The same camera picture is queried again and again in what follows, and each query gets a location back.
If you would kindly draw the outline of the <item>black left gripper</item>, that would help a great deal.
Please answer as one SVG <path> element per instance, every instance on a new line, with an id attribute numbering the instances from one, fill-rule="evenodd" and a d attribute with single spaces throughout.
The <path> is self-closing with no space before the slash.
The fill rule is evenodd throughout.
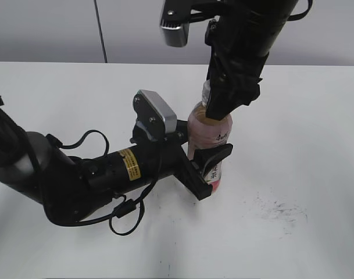
<path id="1" fill-rule="evenodd" d="M 233 144 L 196 149 L 192 163 L 182 148 L 188 142 L 184 120 L 177 120 L 176 131 L 157 142 L 146 139 L 136 127 L 131 141 L 134 145 L 129 148 L 86 161 L 86 180 L 92 191 L 125 194 L 149 185 L 154 178 L 175 176 L 201 201 L 212 194 L 212 186 L 203 177 L 233 150 Z"/>

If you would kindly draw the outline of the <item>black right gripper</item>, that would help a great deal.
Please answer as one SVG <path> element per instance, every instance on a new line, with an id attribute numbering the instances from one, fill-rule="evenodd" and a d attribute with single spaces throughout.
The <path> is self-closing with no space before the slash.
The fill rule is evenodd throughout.
<path id="1" fill-rule="evenodd" d="M 260 95 L 261 73 L 270 51 L 269 16 L 220 16 L 207 27 L 211 47 L 207 117 L 222 120 Z"/>

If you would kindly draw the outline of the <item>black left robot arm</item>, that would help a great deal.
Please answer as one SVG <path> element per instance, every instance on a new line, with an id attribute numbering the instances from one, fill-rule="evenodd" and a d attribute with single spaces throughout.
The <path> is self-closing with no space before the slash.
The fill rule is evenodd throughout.
<path id="1" fill-rule="evenodd" d="M 131 146 L 105 149 L 93 159 L 66 155 L 79 142 L 63 144 L 52 134 L 25 131 L 3 110 L 0 97 L 0 183 L 41 204 L 48 220 L 62 227 L 83 227 L 145 211 L 155 184 L 174 176 L 199 200 L 211 196 L 210 170 L 230 156 L 223 144 L 186 156 L 187 122 L 179 120 L 154 91 L 133 99 L 137 118 Z"/>

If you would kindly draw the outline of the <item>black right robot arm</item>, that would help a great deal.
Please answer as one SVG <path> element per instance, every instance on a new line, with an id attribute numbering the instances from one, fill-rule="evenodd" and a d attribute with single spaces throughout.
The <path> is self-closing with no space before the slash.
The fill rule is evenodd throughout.
<path id="1" fill-rule="evenodd" d="M 261 73 L 269 52 L 286 22 L 304 18 L 293 14 L 296 1 L 224 1 L 218 20 L 208 24 L 205 43 L 211 47 L 206 79 L 210 94 L 206 116 L 221 120 L 260 95 Z"/>

